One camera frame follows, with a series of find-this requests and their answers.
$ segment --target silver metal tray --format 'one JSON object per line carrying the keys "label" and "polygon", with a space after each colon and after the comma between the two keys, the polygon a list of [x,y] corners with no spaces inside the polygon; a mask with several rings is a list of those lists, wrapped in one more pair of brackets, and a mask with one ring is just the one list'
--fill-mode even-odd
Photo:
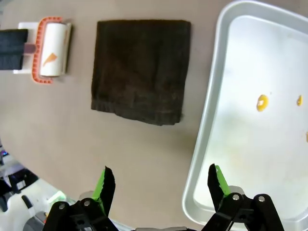
{"label": "silver metal tray", "polygon": [[[257,110],[260,95],[268,106]],[[297,105],[299,96],[301,106]],[[221,12],[208,92],[182,207],[205,224],[207,172],[274,201],[285,230],[308,229],[308,19],[256,1]],[[232,230],[245,230],[234,225]]]}

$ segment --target screw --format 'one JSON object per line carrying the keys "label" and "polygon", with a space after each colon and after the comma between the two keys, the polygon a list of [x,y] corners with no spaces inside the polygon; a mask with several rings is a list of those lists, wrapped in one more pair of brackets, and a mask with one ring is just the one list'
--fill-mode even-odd
{"label": "screw", "polygon": [[83,203],[84,206],[89,206],[90,205],[90,201],[85,201],[85,203]]}
{"label": "screw", "polygon": [[232,199],[233,199],[234,201],[237,201],[237,200],[240,199],[240,196],[239,196],[238,194],[235,194],[235,195],[233,195]]}
{"label": "screw", "polygon": [[59,209],[64,209],[65,204],[60,204]]}
{"label": "screw", "polygon": [[265,202],[264,196],[259,196],[258,200],[259,200],[260,202]]}

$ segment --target dark brown towel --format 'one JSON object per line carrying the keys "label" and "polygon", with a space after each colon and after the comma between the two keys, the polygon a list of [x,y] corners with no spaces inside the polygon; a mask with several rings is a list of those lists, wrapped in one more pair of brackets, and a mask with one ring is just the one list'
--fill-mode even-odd
{"label": "dark brown towel", "polygon": [[97,23],[93,110],[156,125],[181,118],[191,23],[114,20]]}

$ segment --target yellow cereal piece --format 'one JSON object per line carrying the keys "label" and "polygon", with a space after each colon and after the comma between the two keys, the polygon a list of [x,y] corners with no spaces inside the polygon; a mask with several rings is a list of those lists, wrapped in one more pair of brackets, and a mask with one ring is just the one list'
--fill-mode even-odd
{"label": "yellow cereal piece", "polygon": [[269,99],[266,95],[260,95],[257,102],[258,112],[262,112],[269,104]]}
{"label": "yellow cereal piece", "polygon": [[297,102],[296,102],[297,106],[301,106],[303,104],[303,96],[300,95],[297,99]]}

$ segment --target table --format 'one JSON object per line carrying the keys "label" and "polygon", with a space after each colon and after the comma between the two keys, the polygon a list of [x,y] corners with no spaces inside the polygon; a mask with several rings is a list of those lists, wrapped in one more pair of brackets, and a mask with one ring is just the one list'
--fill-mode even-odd
{"label": "table", "polygon": [[[215,25],[229,0],[14,0],[1,28],[59,15],[74,25],[68,75],[51,86],[1,72],[0,136],[17,160],[77,199],[104,166],[116,179],[110,217],[131,227],[187,226],[181,197],[200,125]],[[303,15],[306,0],[270,0]],[[192,23],[183,119],[154,126],[90,109],[96,23],[110,19],[184,19]]]}

